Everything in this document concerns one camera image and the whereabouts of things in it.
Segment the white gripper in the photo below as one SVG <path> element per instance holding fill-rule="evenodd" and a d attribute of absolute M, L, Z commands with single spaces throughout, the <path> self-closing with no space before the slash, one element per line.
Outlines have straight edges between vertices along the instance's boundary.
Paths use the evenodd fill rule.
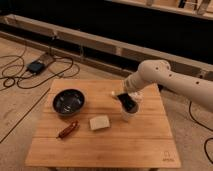
<path fill-rule="evenodd" d="M 140 92 L 143 87 L 143 82 L 140 79 L 133 79 L 133 78 L 126 78 L 123 82 L 123 90 L 125 93 L 131 93 L 130 97 L 136 101 L 137 103 L 140 103 L 143 99 L 143 96 Z M 120 92 L 112 91 L 111 95 L 114 99 L 117 99 L 120 95 Z"/>

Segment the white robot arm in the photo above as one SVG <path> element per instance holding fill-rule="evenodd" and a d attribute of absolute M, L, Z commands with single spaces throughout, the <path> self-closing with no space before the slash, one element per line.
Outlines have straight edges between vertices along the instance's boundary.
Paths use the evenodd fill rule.
<path fill-rule="evenodd" d="M 113 92 L 121 94 L 138 92 L 151 84 L 159 84 L 213 112 L 213 81 L 192 77 L 171 70 L 166 60 L 145 60 L 136 72 L 122 82 L 122 88 Z"/>

